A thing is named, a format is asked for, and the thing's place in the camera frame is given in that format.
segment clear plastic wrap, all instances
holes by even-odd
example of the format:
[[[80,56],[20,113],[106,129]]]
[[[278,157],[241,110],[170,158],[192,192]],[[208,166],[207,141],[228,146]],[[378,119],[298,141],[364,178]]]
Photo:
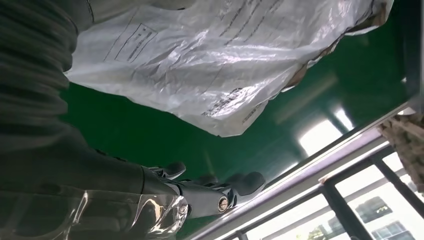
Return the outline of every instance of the clear plastic wrap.
[[[188,214],[186,200],[177,195],[56,188],[0,191],[0,239],[168,239]]]
[[[382,24],[391,6],[392,0],[198,0],[181,11],[142,6],[83,32],[67,76],[211,134],[240,135],[343,34]]]

